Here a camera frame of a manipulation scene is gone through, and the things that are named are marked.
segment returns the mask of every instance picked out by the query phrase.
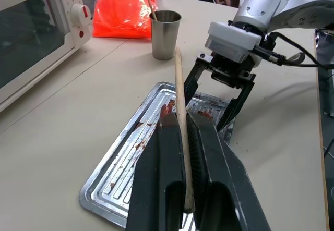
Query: oven knob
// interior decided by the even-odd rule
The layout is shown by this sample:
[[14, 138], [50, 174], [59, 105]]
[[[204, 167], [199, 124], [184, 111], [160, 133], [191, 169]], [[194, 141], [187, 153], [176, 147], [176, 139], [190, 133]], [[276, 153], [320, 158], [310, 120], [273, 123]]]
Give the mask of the oven knob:
[[90, 10], [86, 5], [74, 4], [70, 11], [70, 17], [74, 25], [87, 26], [90, 24]]

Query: stainless steel cup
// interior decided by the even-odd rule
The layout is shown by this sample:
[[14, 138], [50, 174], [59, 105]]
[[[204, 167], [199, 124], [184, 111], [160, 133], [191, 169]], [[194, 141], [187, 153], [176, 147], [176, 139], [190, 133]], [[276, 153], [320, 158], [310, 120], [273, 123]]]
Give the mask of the stainless steel cup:
[[175, 55], [175, 46], [181, 15], [170, 10], [156, 11], [157, 20], [151, 18], [152, 53], [158, 60], [169, 60]]

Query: silver tray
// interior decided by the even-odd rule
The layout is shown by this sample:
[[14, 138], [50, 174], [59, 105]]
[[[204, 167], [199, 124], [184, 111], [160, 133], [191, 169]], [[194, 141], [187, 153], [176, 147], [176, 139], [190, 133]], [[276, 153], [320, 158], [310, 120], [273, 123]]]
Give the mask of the silver tray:
[[[173, 84], [158, 83], [152, 89], [81, 189], [79, 201], [82, 207], [125, 228], [136, 162], [156, 127], [161, 106], [174, 99]], [[228, 103], [196, 93], [187, 110], [208, 113], [217, 124]], [[227, 143], [233, 125], [234, 121], [219, 132]], [[184, 214], [181, 230], [195, 230], [192, 214]]]

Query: wooden stick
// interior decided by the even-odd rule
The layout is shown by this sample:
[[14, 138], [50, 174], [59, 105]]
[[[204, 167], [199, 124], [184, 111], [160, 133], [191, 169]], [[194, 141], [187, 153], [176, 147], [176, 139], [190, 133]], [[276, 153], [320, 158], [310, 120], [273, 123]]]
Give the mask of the wooden stick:
[[147, 0], [148, 1], [148, 5], [150, 6], [150, 9], [151, 9], [151, 12], [152, 12], [152, 15], [153, 15], [153, 19], [158, 21], [157, 20], [157, 16], [156, 16], [156, 12], [154, 12], [154, 9], [152, 7], [152, 4], [151, 4], [151, 1], [150, 0]]
[[184, 157], [184, 168], [186, 172], [186, 197], [184, 201], [184, 212], [193, 213], [195, 211], [194, 190], [192, 182], [192, 167], [190, 164], [190, 152], [188, 143], [186, 103], [184, 99], [183, 71], [181, 51], [175, 49], [175, 88], [176, 88], [176, 115], [180, 126], [182, 137], [182, 148]]

